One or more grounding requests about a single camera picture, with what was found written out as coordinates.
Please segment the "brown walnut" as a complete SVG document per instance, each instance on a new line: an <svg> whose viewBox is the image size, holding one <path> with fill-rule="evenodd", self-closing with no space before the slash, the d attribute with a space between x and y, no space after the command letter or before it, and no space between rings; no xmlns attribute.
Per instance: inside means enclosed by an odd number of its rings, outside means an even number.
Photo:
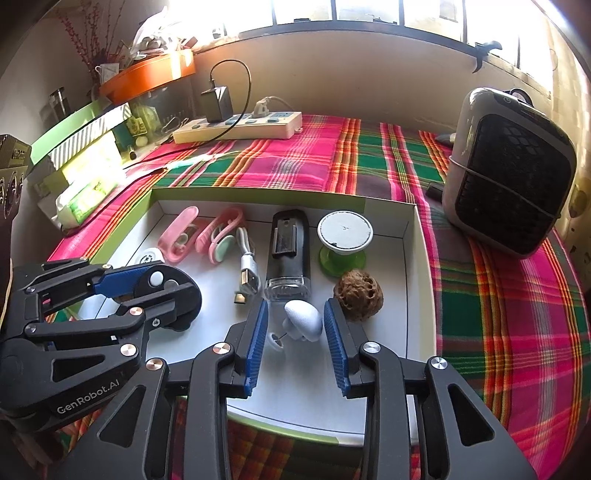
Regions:
<svg viewBox="0 0 591 480"><path fill-rule="evenodd" d="M379 282L360 269L342 274L335 284L334 297L341 305L342 313L352 321L367 321L384 305L384 293Z"/></svg>

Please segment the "pink clip with green pad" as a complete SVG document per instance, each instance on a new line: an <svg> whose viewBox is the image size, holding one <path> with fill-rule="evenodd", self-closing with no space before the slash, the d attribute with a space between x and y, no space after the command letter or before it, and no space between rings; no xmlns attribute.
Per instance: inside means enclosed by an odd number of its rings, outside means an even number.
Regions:
<svg viewBox="0 0 591 480"><path fill-rule="evenodd" d="M235 244L235 230L242 225L242 209L226 208L198 234L195 240L195 251L206 255L213 265L221 263Z"/></svg>

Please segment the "green white cardboard box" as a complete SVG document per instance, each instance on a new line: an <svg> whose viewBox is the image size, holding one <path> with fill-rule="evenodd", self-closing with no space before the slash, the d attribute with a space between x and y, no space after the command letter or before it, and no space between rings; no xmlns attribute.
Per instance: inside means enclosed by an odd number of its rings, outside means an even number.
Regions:
<svg viewBox="0 0 591 480"><path fill-rule="evenodd" d="M170 367L224 341L249 315L263 320L256 384L228 401L231 419L313 441L359 446L366 401L346 399L328 343L335 286L363 270L356 308L370 350L425 361L436 352L433 288L414 204L270 189L155 189L91 256L113 268L147 266L166 287L160 250L197 283L197 313L183 328L151 327L140 354Z"/></svg>

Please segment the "black clear lighter device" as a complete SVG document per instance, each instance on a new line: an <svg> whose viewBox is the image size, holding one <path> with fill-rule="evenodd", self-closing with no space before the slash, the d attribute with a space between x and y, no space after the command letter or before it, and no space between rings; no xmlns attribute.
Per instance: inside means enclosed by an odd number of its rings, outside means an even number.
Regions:
<svg viewBox="0 0 591 480"><path fill-rule="evenodd" d="M273 215L263 294L270 302L311 297L310 226L304 211Z"/></svg>

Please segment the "black charger adapter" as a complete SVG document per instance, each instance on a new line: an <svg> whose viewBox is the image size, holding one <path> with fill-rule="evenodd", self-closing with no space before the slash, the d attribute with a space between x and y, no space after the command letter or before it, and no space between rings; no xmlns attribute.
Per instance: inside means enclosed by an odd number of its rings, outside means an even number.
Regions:
<svg viewBox="0 0 591 480"><path fill-rule="evenodd" d="M212 87L199 96L202 113L208 123L219 123L233 115L231 97L226 86Z"/></svg>

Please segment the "white mushroom knob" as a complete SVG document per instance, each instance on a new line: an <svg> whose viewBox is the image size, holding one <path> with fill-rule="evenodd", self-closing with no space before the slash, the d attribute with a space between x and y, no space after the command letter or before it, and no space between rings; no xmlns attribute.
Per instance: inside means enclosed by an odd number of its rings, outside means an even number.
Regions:
<svg viewBox="0 0 591 480"><path fill-rule="evenodd" d="M270 332L266 342L278 352L283 351L283 338L290 337L294 341L318 342L324 330L322 315L311 303L304 300L290 300L284 305L286 317L283 319L283 333L277 335Z"/></svg>

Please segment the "white plug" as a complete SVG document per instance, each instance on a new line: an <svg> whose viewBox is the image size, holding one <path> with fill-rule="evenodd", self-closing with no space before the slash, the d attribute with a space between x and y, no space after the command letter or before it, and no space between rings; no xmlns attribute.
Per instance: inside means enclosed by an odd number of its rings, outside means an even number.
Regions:
<svg viewBox="0 0 591 480"><path fill-rule="evenodd" d="M279 102L281 105L286 106L288 111L294 110L293 106L291 106L290 103L285 101L283 98L279 96L270 95L263 97L259 99L258 102L256 102L256 106L254 106L254 109L252 110L252 114L250 114L250 117L252 117L253 119L259 119L269 116L271 102Z"/></svg>

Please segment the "black disc with magnets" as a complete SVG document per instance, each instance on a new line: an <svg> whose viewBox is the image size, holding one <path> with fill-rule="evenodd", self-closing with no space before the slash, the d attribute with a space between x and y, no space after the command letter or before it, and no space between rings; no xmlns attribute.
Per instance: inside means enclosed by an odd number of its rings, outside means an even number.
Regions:
<svg viewBox="0 0 591 480"><path fill-rule="evenodd" d="M154 263L142 273L132 292L131 306L154 309L174 303L172 313L163 313L160 326L183 332L197 318L202 295L197 283L183 271L163 263Z"/></svg>

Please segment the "green white spool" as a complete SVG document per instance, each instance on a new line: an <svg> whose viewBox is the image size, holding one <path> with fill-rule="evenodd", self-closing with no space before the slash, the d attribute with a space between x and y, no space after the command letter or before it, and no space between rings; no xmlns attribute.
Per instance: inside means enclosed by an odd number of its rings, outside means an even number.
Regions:
<svg viewBox="0 0 591 480"><path fill-rule="evenodd" d="M322 272L339 278L351 270L365 268L365 250L374 237L373 226L366 217L347 210L329 212L318 222L317 233L322 243L318 252Z"/></svg>

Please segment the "green white striped box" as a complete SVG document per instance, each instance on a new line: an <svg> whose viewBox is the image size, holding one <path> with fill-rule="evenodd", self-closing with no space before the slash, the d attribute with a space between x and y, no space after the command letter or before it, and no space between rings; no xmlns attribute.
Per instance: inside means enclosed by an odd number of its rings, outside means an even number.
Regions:
<svg viewBox="0 0 591 480"><path fill-rule="evenodd" d="M100 97L58 122L36 140L32 145L32 165L48 157L59 170L84 148L131 116L127 102L114 106L108 99Z"/></svg>

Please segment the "yellow green box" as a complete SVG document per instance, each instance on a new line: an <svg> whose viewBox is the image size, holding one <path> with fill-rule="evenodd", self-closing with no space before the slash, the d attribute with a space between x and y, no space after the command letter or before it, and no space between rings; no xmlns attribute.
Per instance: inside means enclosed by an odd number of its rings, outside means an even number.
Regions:
<svg viewBox="0 0 591 480"><path fill-rule="evenodd" d="M57 197L78 182L120 172L122 158L113 132L108 131L85 147L80 140L68 139L51 151L40 166L41 178L34 185L38 196Z"/></svg>

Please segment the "white round cap jar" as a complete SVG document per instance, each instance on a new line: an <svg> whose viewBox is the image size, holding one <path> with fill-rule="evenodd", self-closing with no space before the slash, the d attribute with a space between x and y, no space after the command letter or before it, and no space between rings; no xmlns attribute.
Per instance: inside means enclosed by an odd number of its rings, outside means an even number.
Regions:
<svg viewBox="0 0 591 480"><path fill-rule="evenodd" d="M127 262L127 266L142 264L164 263L162 252L157 247L149 247L138 250Z"/></svg>

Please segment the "orange tray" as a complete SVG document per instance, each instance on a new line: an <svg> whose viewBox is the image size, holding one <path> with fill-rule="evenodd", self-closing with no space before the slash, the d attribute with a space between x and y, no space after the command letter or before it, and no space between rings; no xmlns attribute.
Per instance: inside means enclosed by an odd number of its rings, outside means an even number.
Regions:
<svg viewBox="0 0 591 480"><path fill-rule="evenodd" d="M195 71L193 52L190 49L175 51L128 67L101 85L99 94L117 106L148 91L190 76Z"/></svg>

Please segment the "small grey black heater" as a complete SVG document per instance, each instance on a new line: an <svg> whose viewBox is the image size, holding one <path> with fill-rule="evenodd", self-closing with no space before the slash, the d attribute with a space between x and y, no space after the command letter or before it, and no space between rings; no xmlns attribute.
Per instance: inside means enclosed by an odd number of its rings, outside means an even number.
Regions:
<svg viewBox="0 0 591 480"><path fill-rule="evenodd" d="M520 258L534 254L560 218L577 166L556 123L486 87L463 102L449 162L442 198L448 220Z"/></svg>

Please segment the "pink clip plain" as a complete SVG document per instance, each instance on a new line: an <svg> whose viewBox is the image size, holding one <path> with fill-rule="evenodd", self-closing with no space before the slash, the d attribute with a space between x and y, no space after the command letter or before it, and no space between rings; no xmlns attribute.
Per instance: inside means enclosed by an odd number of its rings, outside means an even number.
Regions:
<svg viewBox="0 0 591 480"><path fill-rule="evenodd" d="M157 247L169 264L177 264L190 252L197 238L199 210L190 206L182 210L158 239Z"/></svg>

